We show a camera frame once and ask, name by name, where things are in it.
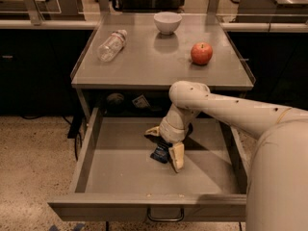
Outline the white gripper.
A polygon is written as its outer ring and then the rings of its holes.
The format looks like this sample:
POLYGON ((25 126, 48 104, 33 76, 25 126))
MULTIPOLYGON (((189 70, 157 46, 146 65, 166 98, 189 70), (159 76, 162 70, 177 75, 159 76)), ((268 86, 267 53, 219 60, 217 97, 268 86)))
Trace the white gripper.
POLYGON ((183 141, 189 131, 189 125, 184 124, 183 128, 176 128, 164 117, 159 126, 152 127, 144 132, 146 136, 161 136, 165 141, 175 143, 168 149, 173 167, 180 172, 184 167, 185 145, 183 141))

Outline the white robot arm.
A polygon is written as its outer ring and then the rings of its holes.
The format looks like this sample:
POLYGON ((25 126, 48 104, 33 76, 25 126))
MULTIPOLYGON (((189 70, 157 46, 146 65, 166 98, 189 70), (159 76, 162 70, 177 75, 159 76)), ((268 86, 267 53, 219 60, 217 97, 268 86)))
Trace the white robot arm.
POLYGON ((173 166, 184 167, 184 138, 203 113, 255 141, 248 157, 246 231, 308 231, 308 112, 214 94, 202 83, 171 85, 171 106, 146 133, 169 143, 173 166))

